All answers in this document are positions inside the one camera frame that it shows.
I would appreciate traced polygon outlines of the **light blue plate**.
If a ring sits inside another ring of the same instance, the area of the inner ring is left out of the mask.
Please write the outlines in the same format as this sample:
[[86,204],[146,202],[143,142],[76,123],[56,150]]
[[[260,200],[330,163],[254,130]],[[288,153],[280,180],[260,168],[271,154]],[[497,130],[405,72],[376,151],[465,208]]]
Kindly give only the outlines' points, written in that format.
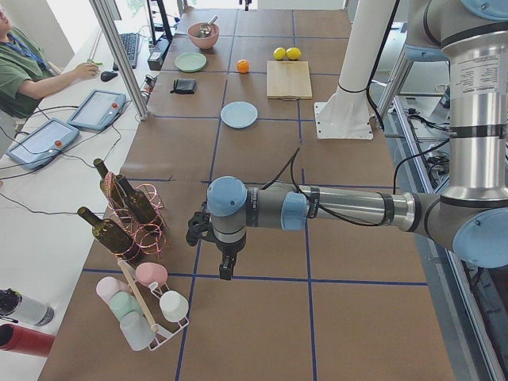
[[244,129],[258,118],[257,108],[249,102],[231,102],[220,113],[221,120],[234,129]]

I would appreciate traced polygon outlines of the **orange fruit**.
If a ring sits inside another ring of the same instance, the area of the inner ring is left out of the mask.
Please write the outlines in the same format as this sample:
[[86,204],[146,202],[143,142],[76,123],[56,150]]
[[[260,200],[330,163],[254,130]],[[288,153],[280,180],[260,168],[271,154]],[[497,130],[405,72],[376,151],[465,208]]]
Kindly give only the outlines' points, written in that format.
[[237,61],[237,72],[241,74],[247,74],[250,70],[250,63],[248,60]]

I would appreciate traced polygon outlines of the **light green plate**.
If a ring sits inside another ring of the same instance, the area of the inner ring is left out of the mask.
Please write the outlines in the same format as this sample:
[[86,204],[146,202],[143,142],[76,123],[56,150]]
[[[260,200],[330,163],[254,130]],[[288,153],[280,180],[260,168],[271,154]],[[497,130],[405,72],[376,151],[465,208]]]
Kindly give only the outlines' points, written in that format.
[[187,73],[201,71],[206,64],[206,56],[197,52],[186,52],[175,59],[176,68]]

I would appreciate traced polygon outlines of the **white cup on rack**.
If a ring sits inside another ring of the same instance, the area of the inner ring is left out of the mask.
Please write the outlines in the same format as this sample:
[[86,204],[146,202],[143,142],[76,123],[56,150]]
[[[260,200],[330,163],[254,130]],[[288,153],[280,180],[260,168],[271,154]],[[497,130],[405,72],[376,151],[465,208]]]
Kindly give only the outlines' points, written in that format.
[[169,322],[180,322],[188,313],[187,299],[177,291],[167,291],[160,297],[160,309]]

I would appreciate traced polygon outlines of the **dark wine bottle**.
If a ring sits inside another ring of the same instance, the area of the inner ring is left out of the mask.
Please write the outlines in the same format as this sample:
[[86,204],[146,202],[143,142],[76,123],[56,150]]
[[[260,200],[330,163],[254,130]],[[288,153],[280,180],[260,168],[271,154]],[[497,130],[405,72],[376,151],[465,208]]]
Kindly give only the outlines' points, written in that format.
[[92,235],[109,249],[119,260],[136,264],[143,258],[144,252],[134,239],[114,220],[101,219],[85,206],[77,214],[92,227]]
[[125,193],[124,204],[135,219],[142,225],[152,224],[160,227],[162,221],[144,192],[133,188],[122,174],[116,175],[115,179]]
[[108,170],[100,158],[95,159],[93,165],[101,177],[99,187],[106,196],[110,207],[116,210],[123,209],[125,206],[123,196],[120,194],[119,186],[115,183],[114,173]]

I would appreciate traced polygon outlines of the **pink cup on rack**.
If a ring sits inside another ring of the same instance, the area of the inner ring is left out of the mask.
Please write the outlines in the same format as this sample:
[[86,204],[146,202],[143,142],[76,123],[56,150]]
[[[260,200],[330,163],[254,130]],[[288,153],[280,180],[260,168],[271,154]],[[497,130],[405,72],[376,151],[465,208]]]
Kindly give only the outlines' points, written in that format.
[[161,264],[145,262],[137,266],[135,270],[137,281],[148,287],[157,283],[159,287],[167,282],[167,269]]

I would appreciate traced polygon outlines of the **pale grey cup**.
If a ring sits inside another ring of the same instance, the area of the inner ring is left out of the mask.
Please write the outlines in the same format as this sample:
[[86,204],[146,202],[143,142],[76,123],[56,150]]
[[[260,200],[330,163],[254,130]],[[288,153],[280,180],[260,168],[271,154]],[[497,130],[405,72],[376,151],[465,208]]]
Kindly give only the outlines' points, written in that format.
[[120,330],[133,351],[147,348],[156,337],[147,319],[137,311],[127,313],[120,320]]

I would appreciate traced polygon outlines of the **pale green cup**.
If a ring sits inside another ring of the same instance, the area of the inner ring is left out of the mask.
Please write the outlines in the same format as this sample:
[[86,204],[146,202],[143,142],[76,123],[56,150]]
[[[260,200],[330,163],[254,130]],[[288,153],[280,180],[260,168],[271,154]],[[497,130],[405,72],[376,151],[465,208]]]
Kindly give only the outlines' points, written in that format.
[[141,312],[140,305],[136,298],[130,293],[119,291],[108,301],[108,306],[117,320],[121,320],[130,312]]

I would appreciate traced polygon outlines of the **pale pink cup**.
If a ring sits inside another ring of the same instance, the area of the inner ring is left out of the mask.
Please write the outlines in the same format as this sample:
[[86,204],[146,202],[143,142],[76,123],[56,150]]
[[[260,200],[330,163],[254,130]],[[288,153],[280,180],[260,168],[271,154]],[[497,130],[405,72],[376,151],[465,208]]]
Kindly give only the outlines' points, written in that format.
[[128,284],[112,276],[100,279],[96,285],[96,294],[105,304],[118,292],[130,293],[131,289]]

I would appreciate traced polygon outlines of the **folded grey cloth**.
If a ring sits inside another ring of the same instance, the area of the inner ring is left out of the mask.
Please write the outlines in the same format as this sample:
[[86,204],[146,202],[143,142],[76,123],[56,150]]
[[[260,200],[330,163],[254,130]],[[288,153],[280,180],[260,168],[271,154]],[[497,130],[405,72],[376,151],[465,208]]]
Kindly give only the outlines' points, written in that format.
[[197,88],[195,79],[175,79],[171,94],[194,94]]

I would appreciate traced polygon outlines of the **far teach pendant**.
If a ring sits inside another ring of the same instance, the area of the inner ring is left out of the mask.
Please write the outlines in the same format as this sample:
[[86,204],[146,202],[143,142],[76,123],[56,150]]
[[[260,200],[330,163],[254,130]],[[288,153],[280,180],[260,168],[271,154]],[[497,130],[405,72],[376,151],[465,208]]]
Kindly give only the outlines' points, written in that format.
[[67,123],[81,130],[102,131],[114,122],[125,102],[125,94],[93,90]]

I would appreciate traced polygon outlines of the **teach pendant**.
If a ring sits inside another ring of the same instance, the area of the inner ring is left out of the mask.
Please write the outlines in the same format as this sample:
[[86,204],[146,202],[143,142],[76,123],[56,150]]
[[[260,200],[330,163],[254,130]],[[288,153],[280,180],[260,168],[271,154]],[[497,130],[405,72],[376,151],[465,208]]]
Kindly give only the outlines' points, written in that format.
[[125,102],[125,94],[93,90],[67,123],[81,130],[102,131],[114,122]]
[[26,169],[37,169],[56,157],[78,135],[79,130],[76,127],[52,118],[15,143],[6,155]]

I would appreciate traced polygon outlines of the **wooden cutting board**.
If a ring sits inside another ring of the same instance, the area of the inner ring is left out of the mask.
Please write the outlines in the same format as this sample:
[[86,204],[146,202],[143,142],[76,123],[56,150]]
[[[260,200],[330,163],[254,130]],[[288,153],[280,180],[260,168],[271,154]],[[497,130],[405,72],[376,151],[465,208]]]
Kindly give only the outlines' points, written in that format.
[[267,62],[267,98],[307,100],[312,97],[307,61]]

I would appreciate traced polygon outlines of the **black box device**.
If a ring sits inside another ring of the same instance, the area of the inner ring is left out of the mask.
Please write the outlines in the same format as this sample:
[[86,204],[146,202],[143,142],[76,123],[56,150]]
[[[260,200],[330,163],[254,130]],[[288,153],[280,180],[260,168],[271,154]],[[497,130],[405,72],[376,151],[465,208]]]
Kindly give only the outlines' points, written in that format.
[[169,47],[170,41],[166,38],[161,38],[155,45],[151,44],[149,46],[150,55],[147,58],[147,64],[151,71],[161,70]]

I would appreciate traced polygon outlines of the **black computer mouse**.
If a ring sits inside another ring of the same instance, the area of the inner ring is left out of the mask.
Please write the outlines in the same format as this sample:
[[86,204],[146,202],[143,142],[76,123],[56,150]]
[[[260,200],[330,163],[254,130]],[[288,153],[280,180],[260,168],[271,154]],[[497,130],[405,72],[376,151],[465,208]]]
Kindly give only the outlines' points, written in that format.
[[103,71],[100,74],[100,79],[101,79],[102,82],[107,83],[107,82],[109,82],[110,80],[114,79],[117,76],[118,76],[118,73],[115,72],[115,71]]

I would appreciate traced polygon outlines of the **near teach pendant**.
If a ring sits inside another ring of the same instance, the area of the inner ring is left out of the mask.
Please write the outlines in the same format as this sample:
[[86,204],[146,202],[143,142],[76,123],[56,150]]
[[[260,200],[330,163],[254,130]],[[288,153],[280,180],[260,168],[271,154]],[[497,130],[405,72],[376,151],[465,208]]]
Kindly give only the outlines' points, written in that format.
[[26,169],[37,169],[56,157],[78,135],[79,130],[76,127],[52,118],[15,143],[6,155]]

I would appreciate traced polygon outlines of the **pink bowl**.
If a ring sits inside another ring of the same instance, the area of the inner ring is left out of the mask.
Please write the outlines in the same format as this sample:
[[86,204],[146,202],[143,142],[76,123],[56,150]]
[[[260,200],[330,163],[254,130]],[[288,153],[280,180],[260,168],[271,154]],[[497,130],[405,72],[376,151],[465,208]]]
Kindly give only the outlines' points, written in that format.
[[219,38],[219,27],[215,24],[210,26],[210,32],[203,34],[201,32],[202,22],[196,23],[190,26],[187,30],[191,42],[202,50],[212,48],[218,41]]

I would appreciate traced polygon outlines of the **upper yellow lemon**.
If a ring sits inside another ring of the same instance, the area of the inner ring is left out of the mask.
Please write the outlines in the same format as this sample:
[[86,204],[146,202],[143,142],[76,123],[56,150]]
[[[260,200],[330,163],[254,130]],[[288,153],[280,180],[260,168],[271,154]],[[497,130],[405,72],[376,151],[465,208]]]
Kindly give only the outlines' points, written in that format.
[[284,47],[278,47],[273,51],[272,56],[274,60],[283,60],[286,57],[286,49]]

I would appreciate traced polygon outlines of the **yellow lemon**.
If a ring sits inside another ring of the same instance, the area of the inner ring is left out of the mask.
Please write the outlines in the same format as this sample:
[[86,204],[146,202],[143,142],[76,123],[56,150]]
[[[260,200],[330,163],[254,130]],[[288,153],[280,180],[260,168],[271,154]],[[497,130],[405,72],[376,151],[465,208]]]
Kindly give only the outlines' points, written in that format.
[[289,60],[299,60],[302,56],[302,52],[297,47],[291,47],[286,50],[286,58]]
[[283,60],[286,57],[286,49],[284,47],[278,47],[273,51],[272,56],[274,60]]

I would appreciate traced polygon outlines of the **metal scoop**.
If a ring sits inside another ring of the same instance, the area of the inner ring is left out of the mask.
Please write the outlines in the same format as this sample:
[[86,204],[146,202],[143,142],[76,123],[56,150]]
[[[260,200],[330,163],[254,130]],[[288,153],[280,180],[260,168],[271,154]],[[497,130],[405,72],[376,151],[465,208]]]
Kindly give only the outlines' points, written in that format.
[[197,38],[207,38],[211,34],[211,25],[218,19],[218,15],[213,16],[208,22],[202,23],[195,36]]

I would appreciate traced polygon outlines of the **lower yellow lemon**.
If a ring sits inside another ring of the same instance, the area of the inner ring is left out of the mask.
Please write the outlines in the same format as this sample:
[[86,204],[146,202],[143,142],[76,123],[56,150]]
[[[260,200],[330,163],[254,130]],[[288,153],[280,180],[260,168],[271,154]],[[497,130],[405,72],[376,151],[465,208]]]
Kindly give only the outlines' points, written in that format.
[[299,60],[302,56],[302,52],[297,47],[291,47],[286,50],[286,58],[289,60]]

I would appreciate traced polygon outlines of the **black keyboard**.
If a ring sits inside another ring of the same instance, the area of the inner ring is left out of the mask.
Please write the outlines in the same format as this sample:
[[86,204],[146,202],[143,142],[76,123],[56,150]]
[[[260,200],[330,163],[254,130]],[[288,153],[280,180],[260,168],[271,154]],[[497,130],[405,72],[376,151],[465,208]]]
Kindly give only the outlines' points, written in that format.
[[119,37],[131,68],[135,69],[137,67],[139,55],[140,35],[138,33],[121,33]]

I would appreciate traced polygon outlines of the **grey thermos bottle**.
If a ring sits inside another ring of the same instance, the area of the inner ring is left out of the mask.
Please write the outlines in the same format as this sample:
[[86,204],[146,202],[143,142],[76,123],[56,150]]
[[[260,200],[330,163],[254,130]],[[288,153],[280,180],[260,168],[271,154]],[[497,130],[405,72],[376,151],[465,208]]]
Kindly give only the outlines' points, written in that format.
[[33,326],[47,325],[54,309],[13,289],[1,290],[1,319]]

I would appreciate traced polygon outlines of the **red thermos bottle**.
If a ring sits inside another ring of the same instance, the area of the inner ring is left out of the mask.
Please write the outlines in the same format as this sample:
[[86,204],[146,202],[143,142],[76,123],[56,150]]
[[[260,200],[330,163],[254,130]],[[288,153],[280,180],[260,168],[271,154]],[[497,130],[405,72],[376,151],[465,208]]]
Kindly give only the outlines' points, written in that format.
[[1,325],[1,350],[47,357],[55,336],[19,325]]

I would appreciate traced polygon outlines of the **person in green shirt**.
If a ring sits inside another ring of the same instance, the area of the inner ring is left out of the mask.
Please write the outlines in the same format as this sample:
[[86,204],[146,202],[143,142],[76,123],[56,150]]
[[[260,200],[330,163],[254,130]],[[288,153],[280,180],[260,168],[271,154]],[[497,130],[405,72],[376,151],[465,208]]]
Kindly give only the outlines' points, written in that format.
[[30,117],[42,99],[79,80],[99,73],[94,62],[62,72],[46,60],[40,48],[1,12],[1,110],[11,117]]

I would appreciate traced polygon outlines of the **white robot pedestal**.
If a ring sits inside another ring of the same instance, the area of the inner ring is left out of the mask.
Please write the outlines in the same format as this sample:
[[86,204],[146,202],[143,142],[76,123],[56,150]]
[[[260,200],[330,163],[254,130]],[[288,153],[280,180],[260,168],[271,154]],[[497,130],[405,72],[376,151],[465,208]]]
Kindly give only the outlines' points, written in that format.
[[368,87],[397,8],[396,0],[358,2],[337,89],[327,102],[314,104],[319,139],[373,138]]

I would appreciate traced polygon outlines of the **aluminium frame post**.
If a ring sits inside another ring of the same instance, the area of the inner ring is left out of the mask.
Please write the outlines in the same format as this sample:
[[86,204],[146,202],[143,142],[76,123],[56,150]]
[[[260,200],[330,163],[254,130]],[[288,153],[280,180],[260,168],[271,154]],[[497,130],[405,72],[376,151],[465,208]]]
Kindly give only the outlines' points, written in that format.
[[124,50],[121,38],[114,23],[113,15],[106,3],[106,0],[89,1],[98,23],[105,34],[107,44],[113,55],[114,62],[118,65],[121,77],[130,95],[133,105],[141,121],[147,119],[149,111],[146,106],[141,90],[138,87],[136,76]]

